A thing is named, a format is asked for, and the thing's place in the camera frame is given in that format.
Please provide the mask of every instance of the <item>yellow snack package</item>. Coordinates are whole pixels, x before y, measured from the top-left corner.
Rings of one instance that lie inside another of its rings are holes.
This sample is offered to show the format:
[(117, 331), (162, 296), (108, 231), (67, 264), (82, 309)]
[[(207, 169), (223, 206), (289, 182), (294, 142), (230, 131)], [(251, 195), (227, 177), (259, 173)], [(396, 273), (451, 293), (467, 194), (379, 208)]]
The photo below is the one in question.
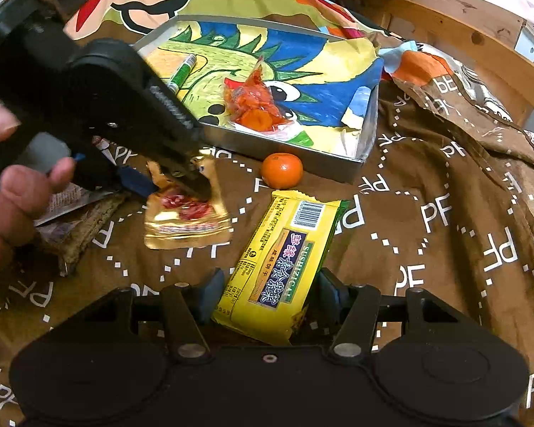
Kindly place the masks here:
[(208, 202), (191, 198), (162, 174), (156, 162), (147, 163), (159, 191), (149, 195), (145, 213), (145, 245), (150, 249), (204, 247), (231, 239), (229, 213), (221, 198), (215, 158), (195, 158), (212, 186)]
[(289, 345), (347, 201), (298, 191), (273, 200), (229, 279), (212, 319), (271, 345)]

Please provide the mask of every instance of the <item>cartoon eye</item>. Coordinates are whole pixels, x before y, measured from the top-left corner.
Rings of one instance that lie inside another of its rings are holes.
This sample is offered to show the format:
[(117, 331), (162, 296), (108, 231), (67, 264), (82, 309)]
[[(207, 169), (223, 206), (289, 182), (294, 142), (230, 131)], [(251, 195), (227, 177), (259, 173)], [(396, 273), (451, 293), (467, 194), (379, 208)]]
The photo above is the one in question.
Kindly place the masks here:
[(300, 91), (293, 85), (278, 80), (268, 80), (265, 85), (271, 91), (275, 101), (296, 101), (300, 96)]
[(299, 119), (295, 111), (292, 109), (289, 109), (286, 106), (277, 104), (277, 109), (279, 109), (279, 112), (281, 113), (281, 115), (288, 120), (292, 120), (296, 122)]

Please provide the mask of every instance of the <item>orange candy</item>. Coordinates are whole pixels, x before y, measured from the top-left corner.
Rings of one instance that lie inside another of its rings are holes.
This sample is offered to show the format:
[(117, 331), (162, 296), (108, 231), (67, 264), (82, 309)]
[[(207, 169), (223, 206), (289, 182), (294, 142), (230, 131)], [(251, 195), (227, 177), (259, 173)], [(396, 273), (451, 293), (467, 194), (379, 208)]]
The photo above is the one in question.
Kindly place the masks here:
[(263, 181), (273, 189), (289, 189), (296, 186), (303, 175), (300, 159), (286, 152), (271, 154), (261, 166)]
[(267, 111), (251, 109), (243, 113), (238, 122), (255, 131), (272, 131), (273, 117)]

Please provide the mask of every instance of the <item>tangerine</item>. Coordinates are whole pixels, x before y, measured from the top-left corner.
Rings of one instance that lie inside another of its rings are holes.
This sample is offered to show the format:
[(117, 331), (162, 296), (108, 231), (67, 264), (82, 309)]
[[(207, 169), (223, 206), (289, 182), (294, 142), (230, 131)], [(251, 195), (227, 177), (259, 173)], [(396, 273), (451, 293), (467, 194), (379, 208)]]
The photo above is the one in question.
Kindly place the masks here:
[(263, 181), (273, 189), (289, 189), (296, 186), (303, 174), (300, 159), (286, 152), (276, 152), (267, 156), (261, 166)]

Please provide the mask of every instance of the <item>brown fabric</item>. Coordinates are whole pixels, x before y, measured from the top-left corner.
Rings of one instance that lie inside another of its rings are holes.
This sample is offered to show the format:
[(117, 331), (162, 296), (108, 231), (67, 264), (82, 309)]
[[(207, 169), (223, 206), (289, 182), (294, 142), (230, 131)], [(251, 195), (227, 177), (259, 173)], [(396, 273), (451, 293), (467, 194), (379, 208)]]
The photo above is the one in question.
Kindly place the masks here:
[[(459, 79), (452, 79), (457, 89), (440, 89), (443, 76), (423, 87), (382, 81), (377, 141), (356, 183), (306, 174), (297, 189), (319, 200), (351, 201), (325, 262), (343, 282), (393, 295), (414, 285), (428, 289), (517, 348), (530, 365), (534, 390), (534, 149), (513, 124), (467, 100)], [(0, 426), (22, 420), (8, 383), (13, 356), (51, 326), (117, 287), (152, 294), (235, 266), (271, 190), (260, 181), (259, 162), (214, 151), (226, 207), (237, 219), (227, 245), (151, 251), (142, 241), (142, 203), (128, 200), (72, 276), (61, 278), (47, 256), (23, 272), (17, 266), (0, 275)], [(143, 158), (126, 149), (113, 152), (118, 163), (144, 167)], [(382, 323), (379, 330), (375, 344), (382, 348), (400, 326)], [(328, 343), (334, 331), (303, 326), (297, 339)], [(217, 325), (204, 335), (212, 345), (249, 342)], [(522, 400), (520, 416), (534, 426), (534, 393)]]

